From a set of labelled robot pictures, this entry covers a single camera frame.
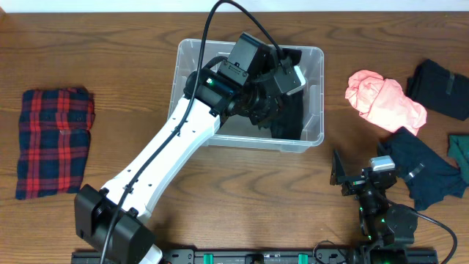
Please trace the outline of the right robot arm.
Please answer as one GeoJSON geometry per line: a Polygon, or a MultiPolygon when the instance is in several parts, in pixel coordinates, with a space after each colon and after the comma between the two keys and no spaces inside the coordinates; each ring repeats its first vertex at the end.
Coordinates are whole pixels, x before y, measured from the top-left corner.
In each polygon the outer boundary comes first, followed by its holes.
{"type": "Polygon", "coordinates": [[[339,157],[333,151],[330,184],[341,186],[341,194],[358,200],[361,232],[369,239],[365,253],[386,248],[401,248],[414,243],[417,217],[403,205],[393,205],[385,196],[396,183],[396,164],[390,156],[370,159],[370,166],[359,175],[348,176],[339,157]]]}

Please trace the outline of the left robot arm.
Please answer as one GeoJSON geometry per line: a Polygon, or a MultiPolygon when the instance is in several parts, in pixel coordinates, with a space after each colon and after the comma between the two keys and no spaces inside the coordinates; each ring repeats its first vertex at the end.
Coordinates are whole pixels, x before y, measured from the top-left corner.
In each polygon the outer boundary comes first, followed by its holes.
{"type": "Polygon", "coordinates": [[[98,250],[99,263],[158,263],[146,221],[187,160],[233,116],[273,137],[297,138],[302,124],[281,126],[289,100],[304,83],[302,53],[240,35],[228,56],[199,60],[166,124],[102,188],[84,186],[74,201],[77,235],[98,250]]]}

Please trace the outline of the red navy plaid shirt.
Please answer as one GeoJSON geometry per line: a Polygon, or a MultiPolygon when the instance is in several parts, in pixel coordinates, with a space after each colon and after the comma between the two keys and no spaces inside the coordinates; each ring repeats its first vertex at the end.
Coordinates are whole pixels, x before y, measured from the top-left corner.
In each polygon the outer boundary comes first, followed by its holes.
{"type": "Polygon", "coordinates": [[[74,194],[81,188],[95,120],[93,94],[83,87],[30,89],[19,116],[19,200],[74,194]]]}

